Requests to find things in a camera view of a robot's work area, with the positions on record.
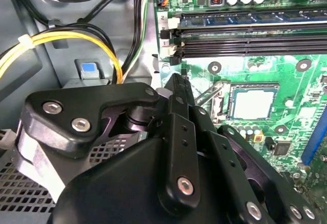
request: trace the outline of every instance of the metal screw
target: metal screw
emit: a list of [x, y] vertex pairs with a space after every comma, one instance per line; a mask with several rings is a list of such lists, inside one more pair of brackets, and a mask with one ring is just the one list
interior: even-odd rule
[[256, 220], [261, 220], [262, 215], [261, 212], [259, 210], [259, 208], [252, 202], [247, 202], [246, 203], [246, 208], [247, 211], [249, 212], [250, 215], [252, 215], [252, 217]]
[[301, 175], [299, 173], [293, 174], [293, 179], [300, 179]]
[[88, 132], [91, 129], [91, 124], [85, 118], [75, 118], [72, 121], [72, 127], [77, 132]]
[[48, 114], [59, 114], [62, 112], [62, 107], [56, 102], [46, 102], [42, 106], [43, 110]]
[[206, 114], [206, 112], [205, 112], [205, 110], [203, 109], [203, 108], [199, 108], [199, 112], [202, 114], [202, 115], [205, 115]]
[[234, 135], [234, 134], [235, 134], [235, 132], [234, 132], [234, 130], [233, 130], [232, 128], [227, 128], [227, 131], [228, 131], [231, 135]]
[[322, 154], [320, 155], [320, 159], [323, 161], [323, 162], [327, 162], [327, 156]]
[[177, 96], [176, 100], [178, 101], [178, 103], [184, 104], [184, 101], [181, 97]]
[[151, 90], [151, 89], [149, 89], [149, 88], [145, 89], [145, 92], [146, 92], [148, 95], [154, 96], [154, 92], [153, 92], [153, 90]]
[[308, 218], [313, 220], [315, 219], [314, 213], [307, 206], [303, 206], [303, 209], [305, 210], [305, 213], [307, 214]]
[[291, 209], [292, 213], [296, 216], [296, 218], [302, 219], [302, 215], [301, 215], [301, 213], [299, 212], [299, 210], [296, 207], [291, 205], [290, 209]]
[[192, 195], [194, 188], [192, 183], [185, 177], [181, 177], [177, 180], [178, 189], [185, 195]]

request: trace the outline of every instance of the yellow wire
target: yellow wire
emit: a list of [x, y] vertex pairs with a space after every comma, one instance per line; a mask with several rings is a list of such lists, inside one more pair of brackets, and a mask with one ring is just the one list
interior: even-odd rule
[[[83, 33], [78, 32], [67, 32], [67, 31], [56, 31], [56, 32], [48, 32], [48, 33], [41, 33], [36, 36], [32, 36], [31, 39], [33, 41], [33, 44], [35, 46], [47, 43], [50, 41], [55, 40], [61, 40], [61, 39], [85, 39], [88, 41], [91, 41], [101, 47], [107, 55], [110, 57], [110, 59], [113, 61], [113, 65], [117, 72], [117, 83], [122, 83], [123, 79], [123, 71], [122, 68], [119, 65], [119, 61], [113, 54], [113, 52], [100, 40], [85, 35]], [[29, 48], [25, 47], [23, 44], [19, 43], [15, 47], [13, 47], [8, 53], [6, 53], [3, 58], [0, 60], [0, 79], [2, 78], [3, 74], [6, 72], [6, 70], [9, 68], [9, 66], [22, 54], [27, 52]]]

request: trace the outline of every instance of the perforated metal panel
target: perforated metal panel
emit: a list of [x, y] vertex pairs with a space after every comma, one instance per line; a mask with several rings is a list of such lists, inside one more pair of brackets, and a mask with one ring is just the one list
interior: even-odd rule
[[[94, 166], [116, 155], [137, 143], [139, 139], [142, 139], [142, 136], [135, 135], [129, 139], [117, 139], [94, 147], [90, 153], [91, 165]], [[17, 220], [18, 216], [15, 214], [18, 212], [33, 213], [33, 215], [29, 215], [30, 218], [24, 218], [24, 222], [19, 220], [19, 223], [45, 223], [36, 222], [35, 218], [40, 215], [48, 217], [53, 211], [55, 203], [47, 189], [15, 169], [11, 158], [12, 152], [7, 151], [0, 159], [0, 216], [2, 217], [3, 213], [11, 213], [12, 218]], [[17, 221], [3, 222], [2, 219], [1, 224], [17, 223]]]

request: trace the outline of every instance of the surface mount chip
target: surface mount chip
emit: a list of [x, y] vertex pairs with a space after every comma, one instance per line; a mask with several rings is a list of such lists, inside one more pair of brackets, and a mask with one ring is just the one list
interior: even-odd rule
[[277, 141], [274, 155], [275, 156], [285, 156], [287, 155], [288, 150], [290, 149], [291, 142], [290, 141]]

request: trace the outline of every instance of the white connector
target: white connector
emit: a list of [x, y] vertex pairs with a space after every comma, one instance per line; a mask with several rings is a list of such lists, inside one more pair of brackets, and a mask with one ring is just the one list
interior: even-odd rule
[[14, 147], [16, 140], [16, 133], [11, 129], [0, 130], [0, 148], [10, 150]]
[[168, 29], [177, 29], [180, 23], [180, 18], [173, 17], [168, 19]]
[[160, 57], [161, 58], [166, 58], [174, 55], [177, 51], [177, 45], [175, 44], [170, 44], [168, 46], [162, 46], [160, 48]]

